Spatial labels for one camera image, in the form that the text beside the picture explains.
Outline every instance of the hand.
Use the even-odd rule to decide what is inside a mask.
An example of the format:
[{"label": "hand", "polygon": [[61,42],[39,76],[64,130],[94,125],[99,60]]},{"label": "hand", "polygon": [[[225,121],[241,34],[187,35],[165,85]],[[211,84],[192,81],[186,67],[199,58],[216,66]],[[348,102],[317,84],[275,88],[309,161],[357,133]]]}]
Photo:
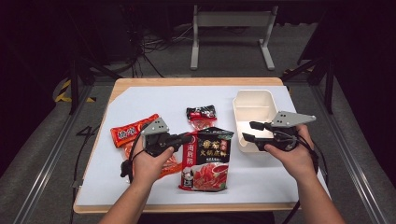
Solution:
[{"label": "hand", "polygon": [[[143,150],[143,140],[137,140],[134,155]],[[172,156],[174,149],[169,147],[161,155],[152,157],[146,152],[139,153],[134,158],[134,182],[151,186],[160,176],[163,164]]]},{"label": "hand", "polygon": [[[306,125],[297,125],[296,128],[298,134],[305,139],[308,145],[313,149],[314,143],[312,142]],[[269,144],[265,145],[264,149],[275,158],[279,159],[289,174],[293,176],[297,182],[317,176],[309,151],[303,145],[299,144],[297,148],[289,152],[282,151]]]}]

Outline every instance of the red candy wrapper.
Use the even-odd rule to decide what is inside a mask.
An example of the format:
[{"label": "red candy wrapper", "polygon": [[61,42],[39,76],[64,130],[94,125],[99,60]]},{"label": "red candy wrapper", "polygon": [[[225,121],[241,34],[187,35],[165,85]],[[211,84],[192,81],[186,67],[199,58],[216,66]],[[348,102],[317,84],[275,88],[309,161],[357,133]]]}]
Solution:
[{"label": "red candy wrapper", "polygon": [[[111,136],[113,137],[114,145],[116,147],[122,148],[125,153],[125,158],[129,158],[131,154],[132,146],[134,145],[134,140],[137,135],[142,131],[142,126],[145,123],[152,122],[159,117],[158,114],[153,114],[152,116],[141,119],[138,122],[128,124],[118,128],[112,128]],[[172,155],[161,169],[160,177],[165,175],[175,174],[181,171],[181,162],[177,162],[177,157]]]},{"label": "red candy wrapper", "polygon": [[113,142],[116,147],[132,142],[136,139],[137,135],[142,131],[142,126],[147,122],[152,122],[159,117],[158,114],[153,114],[146,119],[141,119],[138,122],[128,124],[118,128],[110,129]]},{"label": "red candy wrapper", "polygon": [[[122,145],[126,158],[129,158],[129,154],[131,153],[131,149],[133,145],[134,145],[134,141]],[[166,175],[175,174],[180,171],[181,171],[181,162],[177,161],[177,157],[174,154],[165,162],[163,168],[161,169],[160,177],[158,178],[161,179]],[[134,175],[134,164],[132,166],[132,175]]]},{"label": "red candy wrapper", "polygon": [[188,107],[186,110],[187,119],[196,131],[214,127],[216,123],[216,109],[213,105]]},{"label": "red candy wrapper", "polygon": [[191,143],[183,145],[179,187],[197,191],[226,189],[233,133],[211,127],[191,134]]}]

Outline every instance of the white tabletop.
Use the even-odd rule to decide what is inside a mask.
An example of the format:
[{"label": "white tabletop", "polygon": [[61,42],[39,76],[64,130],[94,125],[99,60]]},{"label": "white tabletop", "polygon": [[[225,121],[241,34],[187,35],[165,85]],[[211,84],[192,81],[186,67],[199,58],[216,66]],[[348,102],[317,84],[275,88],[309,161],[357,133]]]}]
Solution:
[{"label": "white tabletop", "polygon": [[[227,189],[220,192],[179,189],[181,173],[167,175],[155,182],[147,205],[295,203],[297,186],[282,164],[266,152],[244,153],[237,145],[233,98],[240,90],[268,90],[277,110],[296,112],[284,86],[169,86],[131,87],[107,108],[101,132],[87,166],[85,179],[75,202],[78,213],[94,212],[90,207],[109,207],[128,188],[127,177],[120,177],[123,151],[115,148],[110,129],[159,114],[170,134],[192,132],[186,108],[214,105],[217,127],[234,132]],[[182,148],[177,152],[181,160]],[[319,171],[319,180],[327,190]]]}]

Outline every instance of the red snack bag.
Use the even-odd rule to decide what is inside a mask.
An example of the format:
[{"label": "red snack bag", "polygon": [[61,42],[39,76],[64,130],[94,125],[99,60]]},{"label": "red snack bag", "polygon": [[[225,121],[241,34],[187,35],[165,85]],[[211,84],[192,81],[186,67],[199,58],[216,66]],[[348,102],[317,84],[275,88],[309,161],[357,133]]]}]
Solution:
[{"label": "red snack bag", "polygon": [[179,187],[198,191],[226,189],[233,133],[211,127],[191,134],[193,141],[183,145]]},{"label": "red snack bag", "polygon": [[134,141],[137,135],[142,131],[142,126],[145,123],[152,122],[159,117],[158,114],[153,114],[146,119],[141,119],[138,122],[128,124],[118,128],[110,129],[111,136],[113,137],[113,142],[116,147],[121,147],[122,145]]},{"label": "red snack bag", "polygon": [[215,126],[216,109],[213,105],[188,107],[186,115],[189,123],[196,131]]},{"label": "red snack bag", "polygon": [[[133,145],[134,145],[134,141],[122,145],[126,158],[129,158],[129,154],[131,153],[131,149]],[[181,171],[181,162],[177,162],[177,157],[175,155],[172,155],[171,158],[169,158],[163,165],[159,179],[166,175],[175,174],[180,171]],[[132,174],[134,175],[134,165],[132,166]]]}]

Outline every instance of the white food container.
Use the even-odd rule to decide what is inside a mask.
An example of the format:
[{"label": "white food container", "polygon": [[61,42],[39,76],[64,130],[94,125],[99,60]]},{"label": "white food container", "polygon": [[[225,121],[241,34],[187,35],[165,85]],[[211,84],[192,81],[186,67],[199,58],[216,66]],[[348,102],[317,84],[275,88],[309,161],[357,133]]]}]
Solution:
[{"label": "white food container", "polygon": [[254,143],[246,141],[242,133],[249,133],[263,138],[274,137],[267,130],[254,130],[249,125],[251,121],[271,122],[276,116],[277,109],[271,92],[266,90],[239,91],[233,99],[233,112],[239,149],[243,152],[261,152]]}]

